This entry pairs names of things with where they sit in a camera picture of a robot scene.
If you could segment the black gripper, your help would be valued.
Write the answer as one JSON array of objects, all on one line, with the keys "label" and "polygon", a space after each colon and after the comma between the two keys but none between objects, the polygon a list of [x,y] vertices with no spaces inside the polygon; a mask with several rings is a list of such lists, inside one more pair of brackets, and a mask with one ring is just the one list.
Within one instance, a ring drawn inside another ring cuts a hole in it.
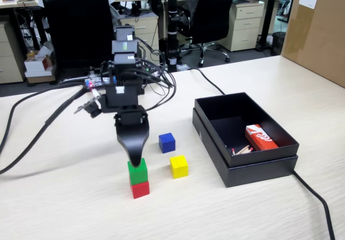
[{"label": "black gripper", "polygon": [[101,110],[115,113],[117,140],[128,154],[132,166],[138,167],[149,137],[149,121],[138,103],[136,86],[106,86],[101,97]]}]

